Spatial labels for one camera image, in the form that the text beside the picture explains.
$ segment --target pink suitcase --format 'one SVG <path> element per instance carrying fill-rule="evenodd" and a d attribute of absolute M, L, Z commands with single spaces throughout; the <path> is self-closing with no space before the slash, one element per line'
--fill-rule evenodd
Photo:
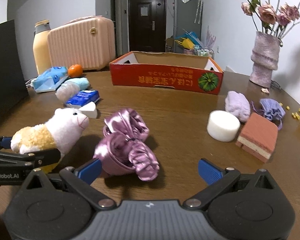
<path fill-rule="evenodd" d="M 115 59 L 114 23 L 102 16 L 75 19 L 48 35 L 52 66 L 102 69 Z"/>

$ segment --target stuffed alpaca toy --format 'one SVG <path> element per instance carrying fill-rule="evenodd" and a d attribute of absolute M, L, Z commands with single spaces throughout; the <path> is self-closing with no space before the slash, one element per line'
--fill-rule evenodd
<path fill-rule="evenodd" d="M 74 108 L 58 108 L 54 116 L 45 124 L 25 127 L 12 137 L 11 149 L 15 153 L 27 154 L 35 151 L 57 148 L 61 160 L 79 140 L 89 119 Z M 59 163 L 42 167 L 45 173 L 51 172 Z"/>

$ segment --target blue package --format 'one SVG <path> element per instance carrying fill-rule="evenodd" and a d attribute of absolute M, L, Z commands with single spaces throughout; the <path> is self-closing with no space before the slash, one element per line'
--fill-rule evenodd
<path fill-rule="evenodd" d="M 99 92 L 97 90 L 85 90 L 80 91 L 73 98 L 66 102 L 66 106 L 70 108 L 80 108 L 90 102 L 96 103 L 100 99 Z"/>
<path fill-rule="evenodd" d="M 52 67 L 42 73 L 31 84 L 37 93 L 56 91 L 68 79 L 66 67 Z"/>

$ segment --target lavender towel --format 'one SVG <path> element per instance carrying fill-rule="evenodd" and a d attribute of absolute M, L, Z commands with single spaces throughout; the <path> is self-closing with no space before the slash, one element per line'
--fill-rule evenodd
<path fill-rule="evenodd" d="M 226 112 L 236 116 L 240 122 L 247 122 L 251 114 L 249 101 L 246 97 L 235 91 L 229 91 L 225 101 Z"/>

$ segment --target purple drawstring pouch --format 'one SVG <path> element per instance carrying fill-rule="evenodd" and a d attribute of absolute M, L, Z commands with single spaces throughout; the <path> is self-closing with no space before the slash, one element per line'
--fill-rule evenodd
<path fill-rule="evenodd" d="M 257 111 L 252 103 L 253 110 L 257 113 L 262 115 L 264 118 L 268 119 L 269 121 L 280 121 L 280 125 L 278 130 L 282 129 L 282 119 L 285 116 L 286 112 L 282 108 L 282 106 L 274 99 L 271 98 L 263 98 L 260 99 L 260 104 L 262 109 Z"/>
<path fill-rule="evenodd" d="M 159 163 L 154 153 L 145 145 L 149 129 L 141 116 L 125 108 L 105 119 L 103 135 L 94 158 L 102 163 L 104 177 L 136 173 L 143 181 L 158 176 Z"/>

